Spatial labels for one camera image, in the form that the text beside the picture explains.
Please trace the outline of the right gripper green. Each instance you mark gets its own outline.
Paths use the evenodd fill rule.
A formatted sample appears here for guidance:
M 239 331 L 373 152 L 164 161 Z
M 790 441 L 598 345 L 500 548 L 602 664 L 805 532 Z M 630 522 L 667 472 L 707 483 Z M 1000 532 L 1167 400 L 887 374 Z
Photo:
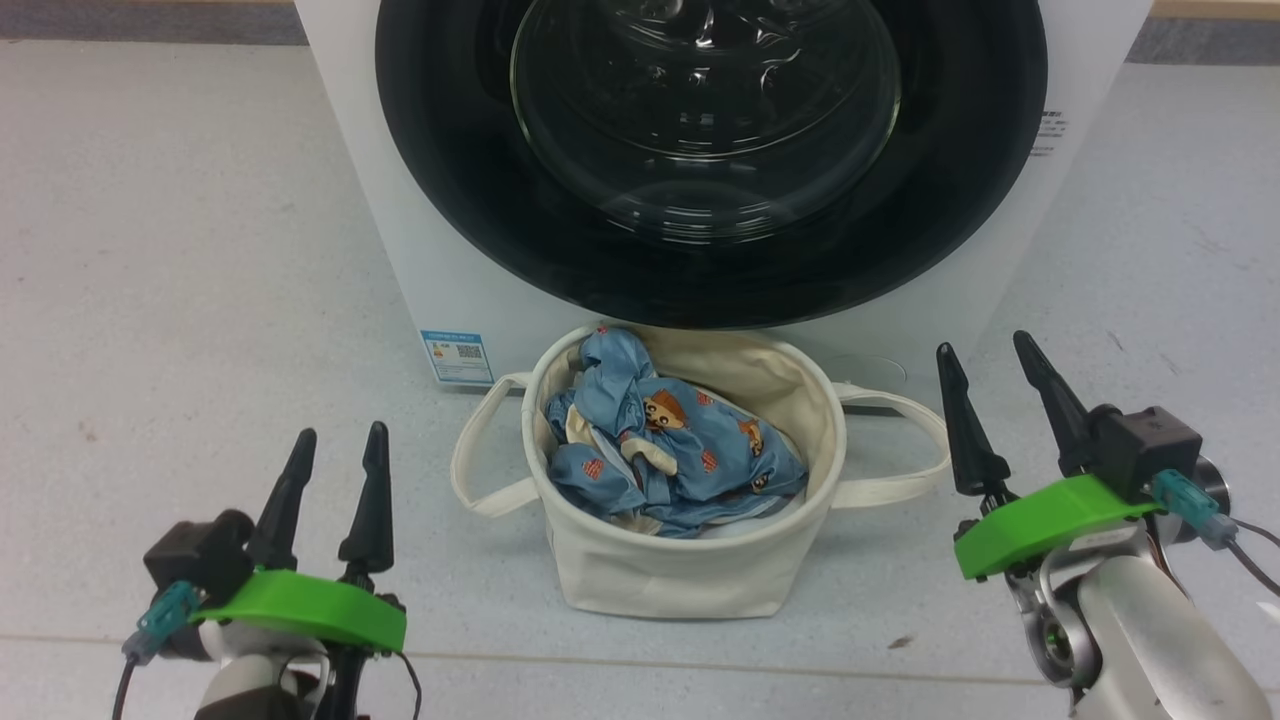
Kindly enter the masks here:
M 1020 498 L 1010 492 L 1009 462 L 995 452 L 977 416 L 957 354 L 952 345 L 941 343 L 937 370 L 955 489 L 979 497 L 986 514 L 954 542 L 968 580 L 1000 575 L 1103 527 L 1162 510 L 1148 497 L 1130 503 L 1089 474 L 1094 455 L 1088 411 L 1029 332 L 1015 331 L 1012 345 L 1044 407 L 1059 447 L 1059 470 L 1069 478 Z

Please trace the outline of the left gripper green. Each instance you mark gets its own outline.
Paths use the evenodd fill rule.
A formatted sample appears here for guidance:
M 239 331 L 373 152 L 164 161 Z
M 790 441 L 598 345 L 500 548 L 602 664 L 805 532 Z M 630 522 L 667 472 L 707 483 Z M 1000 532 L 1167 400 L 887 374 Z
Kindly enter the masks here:
M 340 582 L 294 571 L 293 552 L 301 500 L 314 471 L 317 433 L 302 429 L 255 524 L 247 552 L 256 566 L 248 580 L 219 607 L 195 612 L 200 621 L 243 623 L 321 642 L 399 653 L 404 650 L 406 611 L 374 594 L 372 577 L 396 561 L 389 432 L 374 421 L 367 433 L 365 480 L 338 559 Z

